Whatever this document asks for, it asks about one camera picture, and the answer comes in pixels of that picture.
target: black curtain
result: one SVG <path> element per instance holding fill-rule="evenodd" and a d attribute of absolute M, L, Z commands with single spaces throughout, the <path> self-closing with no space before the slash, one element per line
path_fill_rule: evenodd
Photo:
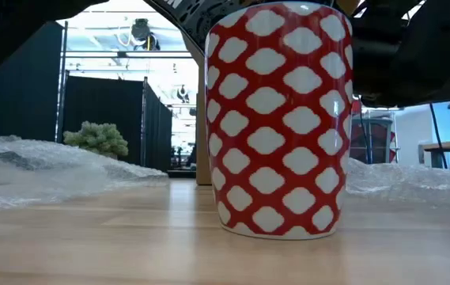
<path fill-rule="evenodd" d="M 167 172 L 172 149 L 172 112 L 145 84 L 145 167 Z"/>
<path fill-rule="evenodd" d="M 116 124 L 128 142 L 119 160 L 141 165 L 143 82 L 69 76 L 63 107 L 63 131 L 78 131 L 84 121 Z"/>
<path fill-rule="evenodd" d="M 0 135 L 54 141 L 61 39 L 47 23 L 0 66 Z"/>

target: wooden table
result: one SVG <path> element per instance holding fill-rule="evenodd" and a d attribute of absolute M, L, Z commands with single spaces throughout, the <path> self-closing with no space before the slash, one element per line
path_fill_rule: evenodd
<path fill-rule="evenodd" d="M 314 241 L 220 228 L 192 180 L 0 212 L 0 285 L 450 284 L 450 211 L 350 198 Z"/>
<path fill-rule="evenodd" d="M 445 152 L 450 152 L 450 142 L 442 142 L 441 145 L 443 146 L 442 151 L 439 143 L 422 145 L 424 151 L 430 152 L 430 159 L 434 168 L 443 168 L 443 155 Z"/>

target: potted plant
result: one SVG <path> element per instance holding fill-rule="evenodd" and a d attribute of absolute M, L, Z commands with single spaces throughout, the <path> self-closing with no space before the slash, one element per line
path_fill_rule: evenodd
<path fill-rule="evenodd" d="M 64 143 L 78 146 L 106 157 L 117 159 L 118 156 L 128 155 L 128 142 L 123 139 L 117 126 L 113 123 L 82 123 L 80 131 L 65 131 Z"/>

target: plastic wrap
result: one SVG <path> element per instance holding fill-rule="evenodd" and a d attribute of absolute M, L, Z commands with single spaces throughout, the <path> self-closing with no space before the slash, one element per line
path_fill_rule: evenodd
<path fill-rule="evenodd" d="M 347 191 L 370 199 L 450 208 L 450 169 L 424 165 L 366 165 L 350 159 Z"/>
<path fill-rule="evenodd" d="M 0 209 L 167 183 L 161 171 L 75 147 L 0 138 Z"/>

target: cardboard box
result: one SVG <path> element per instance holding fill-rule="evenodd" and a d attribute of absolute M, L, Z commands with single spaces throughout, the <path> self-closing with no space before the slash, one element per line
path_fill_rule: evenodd
<path fill-rule="evenodd" d="M 198 185 L 211 185 L 206 139 L 205 59 L 198 48 L 185 35 L 183 35 L 183 39 L 186 48 L 199 65 L 199 93 L 196 101 L 196 183 Z"/>

